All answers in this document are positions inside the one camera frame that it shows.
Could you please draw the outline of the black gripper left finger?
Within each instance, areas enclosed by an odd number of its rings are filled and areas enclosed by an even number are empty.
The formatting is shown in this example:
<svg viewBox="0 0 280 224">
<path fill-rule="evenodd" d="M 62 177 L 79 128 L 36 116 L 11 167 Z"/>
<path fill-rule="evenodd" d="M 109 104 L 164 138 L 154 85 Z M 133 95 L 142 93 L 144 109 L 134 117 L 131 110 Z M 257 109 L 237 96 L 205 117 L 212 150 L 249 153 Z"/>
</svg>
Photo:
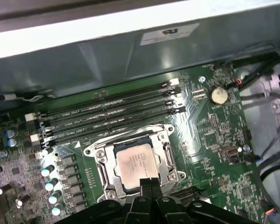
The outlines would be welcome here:
<svg viewBox="0 0 280 224">
<path fill-rule="evenodd" d="M 152 179 L 140 179 L 140 196 L 121 205 L 105 200 L 60 221 L 62 224 L 148 224 L 152 207 Z"/>
</svg>

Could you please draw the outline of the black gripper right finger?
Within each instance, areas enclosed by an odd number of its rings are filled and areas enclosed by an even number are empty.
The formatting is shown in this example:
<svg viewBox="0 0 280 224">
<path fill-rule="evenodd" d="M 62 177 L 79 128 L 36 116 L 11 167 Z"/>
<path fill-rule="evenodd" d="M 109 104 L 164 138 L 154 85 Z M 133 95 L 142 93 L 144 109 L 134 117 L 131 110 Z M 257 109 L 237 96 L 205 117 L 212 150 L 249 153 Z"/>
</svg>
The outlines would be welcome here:
<svg viewBox="0 0 280 224">
<path fill-rule="evenodd" d="M 246 217 L 201 200 L 183 206 L 176 197 L 164 196 L 158 178 L 151 178 L 152 196 L 163 224 L 254 224 Z"/>
</svg>

